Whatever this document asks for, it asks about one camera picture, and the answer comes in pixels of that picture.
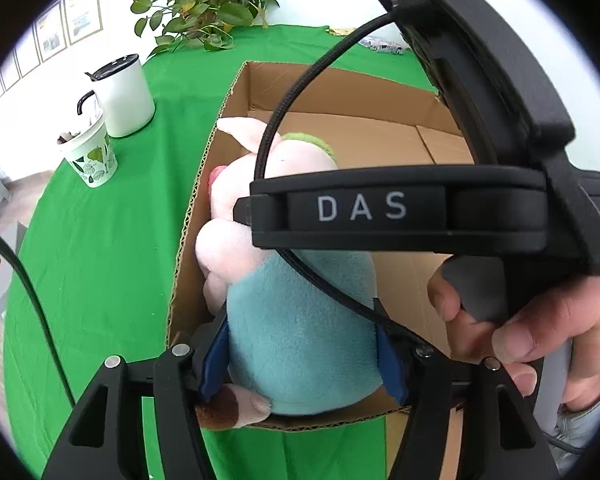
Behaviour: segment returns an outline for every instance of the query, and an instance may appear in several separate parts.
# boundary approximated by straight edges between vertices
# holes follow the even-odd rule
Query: stuffed toy
[[[277,415],[314,415],[356,403],[376,391],[376,331],[295,272],[276,251],[256,248],[248,226],[234,222],[235,202],[249,195],[266,124],[222,118],[218,129],[248,154],[211,171],[211,220],[196,238],[213,313],[226,302],[229,375],[211,402],[196,407],[202,428],[239,428]],[[266,177],[336,170],[330,147],[306,134],[275,135]],[[328,281],[369,308],[376,296],[370,254],[296,251]]]

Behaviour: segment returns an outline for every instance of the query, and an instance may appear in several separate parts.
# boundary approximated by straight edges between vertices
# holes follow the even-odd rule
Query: cardboard box
[[[218,117],[251,116],[267,121],[305,65],[247,62],[238,72]],[[471,162],[451,114],[435,94],[369,75],[330,68],[296,100],[280,133],[305,132],[325,140],[341,168]],[[200,163],[185,218],[170,305],[168,346],[186,340],[210,319],[204,279],[194,255],[196,235],[209,220],[208,175],[244,152],[215,129]],[[446,257],[432,253],[375,253],[378,296],[388,314],[448,352],[445,327],[427,299],[427,280]],[[299,431],[338,426],[400,411],[381,388],[352,406],[315,416],[271,416],[260,426]],[[398,414],[389,433],[401,434]]]

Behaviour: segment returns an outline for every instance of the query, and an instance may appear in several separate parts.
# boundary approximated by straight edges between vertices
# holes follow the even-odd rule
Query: sleeve
[[[565,448],[571,447],[576,450],[584,450],[589,441],[600,427],[600,400],[591,406],[588,410],[578,413],[561,412],[558,414],[558,423],[556,424],[552,437],[563,444]],[[560,476],[567,474],[571,466],[575,464],[580,457],[580,453],[569,452],[561,449],[555,444],[551,444],[551,453],[554,456]]]

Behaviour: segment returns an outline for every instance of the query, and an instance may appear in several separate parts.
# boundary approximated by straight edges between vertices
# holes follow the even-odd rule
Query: mug lid
[[[110,75],[117,74],[121,70],[124,70],[126,67],[133,65],[136,61],[138,61],[138,54],[129,54],[128,56],[119,57],[117,60],[112,61],[111,63],[107,63],[105,66],[100,67],[93,74],[85,72],[92,81],[101,81]]]

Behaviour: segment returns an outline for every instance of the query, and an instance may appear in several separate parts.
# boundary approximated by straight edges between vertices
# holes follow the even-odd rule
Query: leaf pattern cup
[[[103,116],[88,130],[58,147],[69,165],[89,187],[102,186],[118,168]]]

